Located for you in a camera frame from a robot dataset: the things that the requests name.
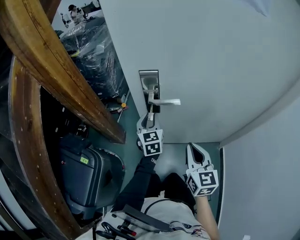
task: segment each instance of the wooden beam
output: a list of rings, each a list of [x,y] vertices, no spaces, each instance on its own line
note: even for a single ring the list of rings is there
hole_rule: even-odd
[[[39,0],[39,2],[47,15],[49,22],[52,23],[61,0]]]
[[[0,0],[0,34],[30,74],[76,116],[115,143],[125,132],[72,62],[38,0]]]
[[[10,159],[0,158],[0,169],[6,178],[7,185],[32,223],[40,229],[47,239],[68,240],[60,229],[53,224],[52,219],[45,214],[45,210],[32,194],[31,189],[17,177],[14,170],[10,170],[6,163]]]
[[[29,188],[44,214],[63,235],[75,239],[82,234],[82,230],[72,216],[53,174],[41,122],[40,86],[30,78],[24,67],[13,67],[9,106],[15,150]]]

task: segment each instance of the white wall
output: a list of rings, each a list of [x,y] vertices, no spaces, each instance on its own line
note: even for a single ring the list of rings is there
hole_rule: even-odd
[[[290,240],[300,229],[300,98],[225,146],[223,240]]]
[[[158,69],[166,143],[218,142],[270,107],[300,76],[300,7],[265,17],[239,0],[101,0],[140,115],[138,70]]]
[[[52,21],[52,27],[54,30],[61,30],[63,32],[68,31],[68,29],[65,27],[65,24],[63,23],[61,19],[61,15],[59,11],[56,11],[55,16]]]

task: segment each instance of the door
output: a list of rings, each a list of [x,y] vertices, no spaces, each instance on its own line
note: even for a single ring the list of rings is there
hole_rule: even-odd
[[[165,143],[218,142],[257,118],[299,76],[300,7],[265,17],[241,0],[101,0],[140,115],[139,70],[159,71]]]

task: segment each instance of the door handle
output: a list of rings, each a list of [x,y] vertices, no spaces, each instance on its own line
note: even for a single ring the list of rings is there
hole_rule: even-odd
[[[154,92],[148,93],[148,103],[155,106],[181,104],[180,99],[168,99],[168,100],[154,99]]]
[[[148,112],[151,105],[154,106],[154,113],[160,113],[161,105],[180,105],[180,99],[160,99],[158,70],[143,70],[139,71],[139,74]]]

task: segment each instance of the plastic wrap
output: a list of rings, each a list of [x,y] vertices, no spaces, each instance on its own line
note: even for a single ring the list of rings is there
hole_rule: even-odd
[[[125,77],[104,18],[78,24],[61,42],[100,98],[119,95]]]

